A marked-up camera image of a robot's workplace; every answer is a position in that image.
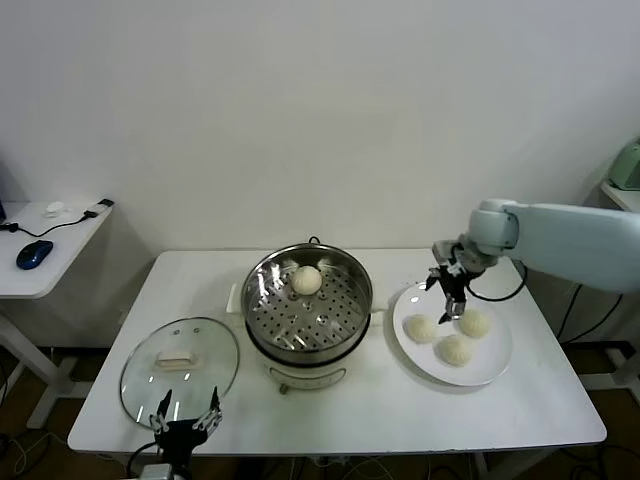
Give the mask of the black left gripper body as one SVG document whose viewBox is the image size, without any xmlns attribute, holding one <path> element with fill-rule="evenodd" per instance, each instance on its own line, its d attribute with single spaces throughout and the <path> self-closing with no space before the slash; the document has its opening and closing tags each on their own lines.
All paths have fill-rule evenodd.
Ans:
<svg viewBox="0 0 640 480">
<path fill-rule="evenodd" d="M 154 434 L 161 459 L 168 464 L 190 464 L 194 449 L 208 439 L 206 430 L 194 428 L 195 420 L 171 421 L 166 431 Z"/>
</svg>

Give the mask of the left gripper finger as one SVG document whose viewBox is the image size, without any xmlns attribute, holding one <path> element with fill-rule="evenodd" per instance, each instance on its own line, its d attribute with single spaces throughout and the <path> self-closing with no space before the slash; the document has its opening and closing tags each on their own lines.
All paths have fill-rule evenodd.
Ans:
<svg viewBox="0 0 640 480">
<path fill-rule="evenodd" d="M 166 414 L 171 403 L 172 390 L 169 389 L 160 401 L 156 412 L 150 415 L 150 427 L 154 433 L 163 433 L 169 430 L 168 422 L 166 420 Z"/>
<path fill-rule="evenodd" d="M 215 387 L 209 403 L 209 408 L 193 424 L 193 429 L 198 431 L 215 431 L 222 421 L 222 410 L 218 388 Z"/>
</svg>

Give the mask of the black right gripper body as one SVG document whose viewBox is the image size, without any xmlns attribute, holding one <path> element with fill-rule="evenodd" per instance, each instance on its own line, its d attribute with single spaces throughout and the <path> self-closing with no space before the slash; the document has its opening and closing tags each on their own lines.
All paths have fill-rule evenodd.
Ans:
<svg viewBox="0 0 640 480">
<path fill-rule="evenodd" d="M 439 282 L 446 299 L 454 303 L 465 303 L 465 288 L 468 283 L 467 271 L 458 264 L 441 264 L 438 266 L 438 271 Z"/>
</svg>

